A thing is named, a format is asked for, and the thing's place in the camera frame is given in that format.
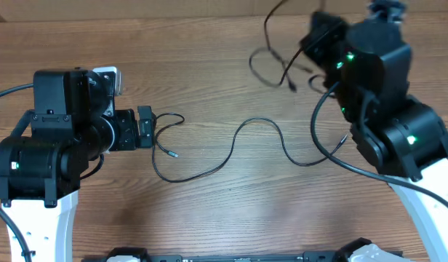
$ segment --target green led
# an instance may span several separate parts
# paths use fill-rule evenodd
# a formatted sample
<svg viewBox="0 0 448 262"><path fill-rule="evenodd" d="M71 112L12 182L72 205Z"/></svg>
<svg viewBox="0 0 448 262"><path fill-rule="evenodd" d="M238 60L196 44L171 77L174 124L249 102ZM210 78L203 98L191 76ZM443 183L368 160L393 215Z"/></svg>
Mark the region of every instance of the green led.
<svg viewBox="0 0 448 262"><path fill-rule="evenodd" d="M418 139L414 135L409 135L408 138L408 144L413 145Z"/></svg>
<svg viewBox="0 0 448 262"><path fill-rule="evenodd" d="M353 59L355 58L355 55L354 54L352 54L351 52L349 52L348 54L347 54L347 60L348 61L353 61Z"/></svg>

